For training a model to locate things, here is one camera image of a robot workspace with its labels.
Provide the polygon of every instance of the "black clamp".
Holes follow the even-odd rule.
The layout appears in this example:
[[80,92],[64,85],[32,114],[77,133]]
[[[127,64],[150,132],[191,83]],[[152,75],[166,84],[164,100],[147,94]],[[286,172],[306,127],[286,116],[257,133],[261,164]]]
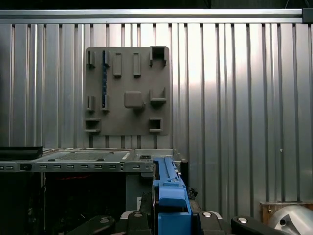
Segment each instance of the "black clamp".
[[302,23],[313,24],[313,8],[302,9]]

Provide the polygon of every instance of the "metal rail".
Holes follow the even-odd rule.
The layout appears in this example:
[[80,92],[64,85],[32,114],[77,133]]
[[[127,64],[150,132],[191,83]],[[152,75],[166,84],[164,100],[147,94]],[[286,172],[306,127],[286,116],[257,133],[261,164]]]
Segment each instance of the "metal rail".
[[301,23],[302,9],[1,10],[0,24]]

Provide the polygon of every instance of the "metal bolt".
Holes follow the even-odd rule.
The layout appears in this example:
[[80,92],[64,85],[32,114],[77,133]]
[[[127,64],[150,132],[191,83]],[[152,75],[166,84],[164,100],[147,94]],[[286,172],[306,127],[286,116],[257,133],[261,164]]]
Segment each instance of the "metal bolt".
[[246,224],[248,222],[245,218],[238,218],[238,221],[242,224]]
[[204,212],[203,215],[206,217],[206,218],[210,218],[212,215],[211,213],[209,212]]
[[108,219],[103,219],[103,220],[100,221],[100,223],[102,223],[102,224],[105,224],[105,223],[108,223],[108,222],[109,222]]

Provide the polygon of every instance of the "blue plastic part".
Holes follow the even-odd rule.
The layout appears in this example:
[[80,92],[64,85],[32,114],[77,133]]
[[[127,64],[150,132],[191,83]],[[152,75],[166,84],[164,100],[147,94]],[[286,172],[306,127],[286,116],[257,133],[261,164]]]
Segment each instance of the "blue plastic part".
[[160,207],[186,208],[187,212],[172,212],[158,214],[159,235],[190,235],[191,208],[186,186],[178,175],[178,170],[172,158],[154,158],[158,162],[159,180],[153,180],[153,190],[159,190]]
[[105,108],[107,95],[107,65],[106,52],[102,53],[102,108]]

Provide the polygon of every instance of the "blue clamp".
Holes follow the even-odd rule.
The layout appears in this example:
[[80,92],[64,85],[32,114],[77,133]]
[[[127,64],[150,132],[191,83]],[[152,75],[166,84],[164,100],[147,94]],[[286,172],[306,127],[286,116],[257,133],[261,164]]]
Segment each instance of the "blue clamp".
[[[159,192],[158,234],[190,235],[191,208],[186,185],[179,176],[172,158],[154,158],[154,163],[158,164],[159,174],[159,179],[153,180],[152,186],[152,190]],[[165,207],[184,208],[185,212],[162,212]]]

